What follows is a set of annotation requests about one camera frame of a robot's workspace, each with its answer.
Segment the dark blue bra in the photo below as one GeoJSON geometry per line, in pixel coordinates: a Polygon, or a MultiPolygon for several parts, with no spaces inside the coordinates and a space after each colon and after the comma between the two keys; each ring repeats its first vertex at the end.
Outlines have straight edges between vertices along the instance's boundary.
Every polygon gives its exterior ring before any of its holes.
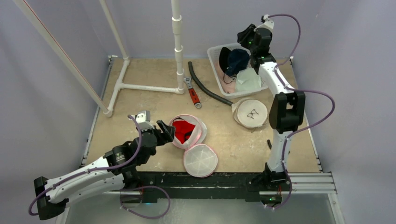
{"type": "Polygon", "coordinates": [[[227,68],[225,74],[228,76],[237,75],[248,66],[250,55],[243,49],[233,49],[227,58],[227,68]]]}

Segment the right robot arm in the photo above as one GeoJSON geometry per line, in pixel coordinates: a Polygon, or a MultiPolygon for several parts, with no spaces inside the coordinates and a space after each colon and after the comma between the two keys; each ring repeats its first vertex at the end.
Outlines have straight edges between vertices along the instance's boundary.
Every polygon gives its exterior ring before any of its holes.
{"type": "Polygon", "coordinates": [[[271,153],[262,174],[266,189],[273,190],[288,180],[286,162],[292,134],[303,122],[305,94],[291,90],[279,65],[269,52],[272,32],[267,27],[250,24],[237,34],[237,42],[250,52],[250,65],[273,95],[269,124],[273,129],[271,153]]]}

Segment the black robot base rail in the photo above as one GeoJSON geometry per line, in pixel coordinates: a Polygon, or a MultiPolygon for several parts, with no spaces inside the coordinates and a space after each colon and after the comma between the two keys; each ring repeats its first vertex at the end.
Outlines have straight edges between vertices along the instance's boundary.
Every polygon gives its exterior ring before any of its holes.
{"type": "Polygon", "coordinates": [[[121,190],[123,203],[156,203],[158,199],[238,199],[246,202],[281,203],[291,180],[263,182],[261,173],[215,172],[198,178],[186,172],[139,172],[121,190]]]}

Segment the white plastic basket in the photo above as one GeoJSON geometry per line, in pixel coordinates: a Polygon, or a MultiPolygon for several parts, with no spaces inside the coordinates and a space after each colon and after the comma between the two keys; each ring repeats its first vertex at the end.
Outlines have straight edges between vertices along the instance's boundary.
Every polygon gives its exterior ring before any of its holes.
{"type": "Polygon", "coordinates": [[[219,86],[220,92],[224,96],[224,98],[235,99],[235,98],[246,97],[246,96],[257,94],[257,93],[261,92],[262,90],[268,89],[268,86],[266,85],[266,83],[263,80],[261,80],[262,84],[261,84],[260,88],[248,89],[246,91],[236,91],[235,87],[232,85],[234,92],[229,92],[230,88],[226,87],[226,84],[223,81],[223,73],[220,73],[218,71],[219,70],[219,67],[218,67],[219,56],[220,56],[220,52],[223,47],[228,48],[230,50],[234,50],[234,49],[243,49],[245,51],[248,51],[248,50],[246,48],[242,47],[237,42],[210,47],[207,50],[207,55],[208,55],[209,61],[211,63],[211,67],[212,67],[215,79],[219,86]]]}

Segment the pink bra in basket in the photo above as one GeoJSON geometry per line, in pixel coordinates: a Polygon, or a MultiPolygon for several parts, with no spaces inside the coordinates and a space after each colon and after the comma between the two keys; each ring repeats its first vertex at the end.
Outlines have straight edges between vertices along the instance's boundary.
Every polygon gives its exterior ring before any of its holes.
{"type": "Polygon", "coordinates": [[[226,75],[225,78],[226,78],[227,82],[230,82],[231,79],[233,81],[230,84],[225,84],[223,82],[223,71],[221,70],[221,68],[219,66],[219,62],[217,61],[214,65],[215,65],[215,70],[216,70],[219,82],[221,84],[221,87],[222,87],[224,93],[227,93],[227,94],[234,93],[235,92],[235,85],[236,85],[235,78],[229,77],[228,75],[226,75]]]}

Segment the red-handled adjustable wrench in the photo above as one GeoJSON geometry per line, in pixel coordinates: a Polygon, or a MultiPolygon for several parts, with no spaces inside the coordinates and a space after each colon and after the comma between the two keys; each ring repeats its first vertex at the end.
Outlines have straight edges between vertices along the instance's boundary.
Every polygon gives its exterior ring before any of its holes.
{"type": "Polygon", "coordinates": [[[191,80],[192,79],[190,77],[185,77],[184,78],[184,82],[187,85],[187,88],[188,88],[188,91],[189,91],[189,95],[190,95],[190,98],[192,99],[192,102],[193,102],[194,106],[197,109],[200,109],[202,107],[202,105],[201,105],[201,102],[199,100],[199,97],[198,97],[197,93],[195,92],[195,90],[194,90],[194,88],[192,86],[191,80]]]}

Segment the white PVC pipe frame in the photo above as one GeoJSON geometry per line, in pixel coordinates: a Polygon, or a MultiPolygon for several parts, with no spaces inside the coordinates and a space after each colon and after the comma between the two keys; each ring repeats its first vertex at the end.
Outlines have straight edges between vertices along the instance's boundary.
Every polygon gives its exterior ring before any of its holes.
{"type": "Polygon", "coordinates": [[[111,117],[114,111],[114,105],[117,99],[117,96],[122,89],[131,89],[131,90],[141,90],[141,91],[156,91],[156,92],[167,92],[167,93],[175,93],[175,94],[184,94],[184,69],[183,69],[183,46],[182,46],[182,15],[180,10],[180,1],[172,0],[171,8],[172,8],[172,31],[174,35],[175,41],[175,61],[176,61],[176,75],[177,75],[177,87],[176,88],[167,88],[167,87],[159,87],[159,86],[147,86],[147,85],[136,85],[136,84],[126,84],[123,82],[124,76],[126,74],[127,68],[130,65],[129,56],[126,53],[126,49],[123,45],[123,42],[120,38],[120,34],[115,25],[114,19],[109,10],[108,4],[105,0],[100,1],[100,5],[105,14],[106,20],[110,26],[110,29],[115,37],[117,45],[121,51],[121,55],[123,58],[123,65],[120,71],[120,74],[115,82],[113,93],[111,99],[109,101],[109,105],[106,106],[105,103],[100,99],[98,94],[94,91],[92,86],[88,83],[86,78],[83,76],[82,72],[77,68],[75,63],[71,60],[65,50],[61,47],[59,42],[55,39],[55,37],[51,34],[49,29],[47,29],[44,23],[40,20],[38,15],[34,12],[32,7],[25,0],[15,0],[15,5],[22,11],[22,13],[26,16],[26,18],[31,22],[34,28],[38,31],[38,33],[43,37],[43,39],[47,42],[47,44],[52,48],[52,50],[56,53],[56,55],[60,58],[60,60],[65,64],[65,66],[69,69],[71,74],[78,80],[78,82],[82,85],[82,87],[86,90],[86,92],[90,95],[90,97],[95,101],[95,103],[99,106],[102,112],[106,117],[111,117]]]}

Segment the pink-rimmed mesh laundry bag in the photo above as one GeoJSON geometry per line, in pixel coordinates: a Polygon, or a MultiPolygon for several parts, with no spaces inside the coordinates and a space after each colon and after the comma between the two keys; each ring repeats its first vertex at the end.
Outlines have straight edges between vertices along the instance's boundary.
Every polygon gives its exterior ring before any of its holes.
{"type": "Polygon", "coordinates": [[[211,147],[204,144],[208,133],[206,124],[196,116],[181,114],[174,117],[169,125],[172,125],[173,121],[177,119],[183,119],[196,126],[190,138],[184,144],[181,144],[176,137],[173,141],[177,148],[184,150],[183,166],[185,171],[193,177],[205,178],[210,176],[218,165],[218,157],[211,147]]]}

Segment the pale green bra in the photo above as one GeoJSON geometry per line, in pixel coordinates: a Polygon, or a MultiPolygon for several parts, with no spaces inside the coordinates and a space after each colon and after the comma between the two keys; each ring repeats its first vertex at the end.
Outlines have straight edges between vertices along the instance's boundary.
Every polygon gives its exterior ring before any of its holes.
{"type": "Polygon", "coordinates": [[[253,91],[262,87],[261,77],[253,68],[246,68],[236,75],[235,92],[253,91]]]}

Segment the red bra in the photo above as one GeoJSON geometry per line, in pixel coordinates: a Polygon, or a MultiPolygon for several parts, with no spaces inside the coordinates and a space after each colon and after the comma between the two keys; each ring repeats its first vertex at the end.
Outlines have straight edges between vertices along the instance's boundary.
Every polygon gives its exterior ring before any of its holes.
{"type": "Polygon", "coordinates": [[[193,130],[196,127],[194,124],[191,124],[183,119],[177,119],[173,121],[172,126],[176,128],[175,137],[180,141],[181,144],[184,144],[190,138],[193,130]]]}

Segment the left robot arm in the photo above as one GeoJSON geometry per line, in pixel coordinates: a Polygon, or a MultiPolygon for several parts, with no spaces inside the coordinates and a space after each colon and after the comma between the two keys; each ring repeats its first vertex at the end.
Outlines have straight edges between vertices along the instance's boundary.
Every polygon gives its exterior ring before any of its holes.
{"type": "Polygon", "coordinates": [[[144,181],[136,167],[147,163],[156,154],[156,147],[170,143],[175,138],[175,127],[158,120],[141,130],[136,122],[139,136],[132,141],[115,146],[89,165],[67,175],[48,179],[43,176],[34,180],[36,197],[29,205],[28,213],[48,220],[62,214],[73,200],[94,196],[106,191],[137,191],[143,189],[165,190],[144,181]]]}

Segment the black bra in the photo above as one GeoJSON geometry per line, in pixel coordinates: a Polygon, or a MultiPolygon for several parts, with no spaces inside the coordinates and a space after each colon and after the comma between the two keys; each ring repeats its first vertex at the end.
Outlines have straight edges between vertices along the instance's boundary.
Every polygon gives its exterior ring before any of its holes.
{"type": "Polygon", "coordinates": [[[226,81],[226,71],[228,70],[228,57],[230,54],[231,50],[227,47],[222,47],[220,54],[219,54],[219,66],[221,70],[223,71],[223,82],[225,84],[230,84],[233,80],[231,79],[230,82],[226,81]]]}

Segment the small metal clip tool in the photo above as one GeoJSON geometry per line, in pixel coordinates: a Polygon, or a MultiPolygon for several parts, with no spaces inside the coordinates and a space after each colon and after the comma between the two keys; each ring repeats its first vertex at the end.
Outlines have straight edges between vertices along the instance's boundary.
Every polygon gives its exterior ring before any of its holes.
{"type": "Polygon", "coordinates": [[[267,145],[268,145],[269,149],[272,149],[272,144],[271,144],[270,140],[267,140],[267,145]]]}

